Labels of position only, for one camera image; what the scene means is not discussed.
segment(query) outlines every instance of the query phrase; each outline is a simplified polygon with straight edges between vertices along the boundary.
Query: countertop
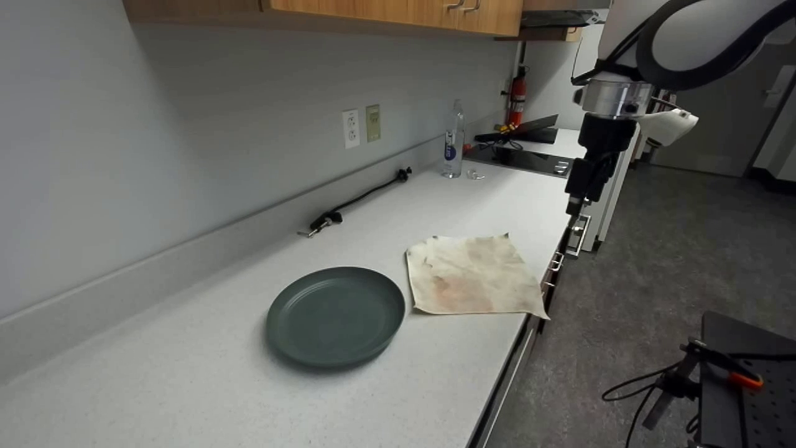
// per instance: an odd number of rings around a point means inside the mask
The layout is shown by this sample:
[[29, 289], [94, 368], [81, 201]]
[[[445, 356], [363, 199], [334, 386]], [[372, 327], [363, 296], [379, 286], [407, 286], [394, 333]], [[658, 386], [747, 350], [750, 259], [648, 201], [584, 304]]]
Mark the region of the countertop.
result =
[[524, 313], [408, 313], [385, 353], [344, 373], [293, 372], [264, 350], [285, 286], [369, 267], [408, 300], [404, 252], [433, 235], [510, 231], [543, 276], [567, 224], [565, 180], [474, 163], [465, 175], [423, 173], [344, 228], [287, 238], [4, 384], [0, 445], [465, 445]]

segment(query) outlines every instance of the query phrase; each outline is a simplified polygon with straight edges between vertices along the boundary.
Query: cloth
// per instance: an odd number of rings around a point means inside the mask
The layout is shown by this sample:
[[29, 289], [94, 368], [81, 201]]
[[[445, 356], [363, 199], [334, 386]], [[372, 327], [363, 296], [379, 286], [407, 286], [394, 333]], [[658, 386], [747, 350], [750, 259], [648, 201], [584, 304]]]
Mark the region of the cloth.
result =
[[540, 282], [510, 238], [436, 238], [407, 252], [413, 306], [427, 313], [545, 313]]

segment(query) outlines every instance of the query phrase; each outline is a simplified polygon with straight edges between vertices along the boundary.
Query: gray carpet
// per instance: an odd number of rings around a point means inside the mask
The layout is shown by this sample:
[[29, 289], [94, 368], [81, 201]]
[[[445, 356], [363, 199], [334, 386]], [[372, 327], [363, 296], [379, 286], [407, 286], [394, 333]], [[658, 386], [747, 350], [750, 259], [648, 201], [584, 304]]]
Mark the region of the gray carpet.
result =
[[[701, 312], [796, 340], [796, 199], [750, 180], [634, 170], [609, 243], [565, 267], [555, 321], [521, 368], [491, 445], [622, 445], [638, 401], [603, 404], [601, 393], [679, 361]], [[686, 445], [694, 413], [675, 404], [634, 445]]]

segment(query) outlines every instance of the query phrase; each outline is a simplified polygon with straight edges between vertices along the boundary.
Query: green plate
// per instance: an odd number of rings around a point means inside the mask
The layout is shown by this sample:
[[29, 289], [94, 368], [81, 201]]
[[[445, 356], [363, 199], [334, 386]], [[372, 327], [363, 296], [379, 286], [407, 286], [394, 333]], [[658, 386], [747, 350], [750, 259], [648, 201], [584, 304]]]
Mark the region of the green plate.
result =
[[407, 313], [402, 289], [369, 270], [326, 270], [287, 286], [267, 320], [270, 346], [311, 368], [376, 360]]

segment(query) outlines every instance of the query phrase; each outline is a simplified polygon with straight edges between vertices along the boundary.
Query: bottle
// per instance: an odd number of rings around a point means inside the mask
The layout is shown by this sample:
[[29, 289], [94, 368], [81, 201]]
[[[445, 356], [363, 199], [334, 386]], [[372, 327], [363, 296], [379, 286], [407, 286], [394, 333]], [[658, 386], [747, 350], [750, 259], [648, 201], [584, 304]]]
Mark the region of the bottle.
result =
[[454, 122], [450, 122], [450, 131], [445, 133], [445, 150], [444, 150], [444, 165], [441, 165], [444, 178], [464, 175], [464, 144], [465, 144], [464, 122], [465, 122], [465, 112], [464, 112], [464, 104], [456, 99]]

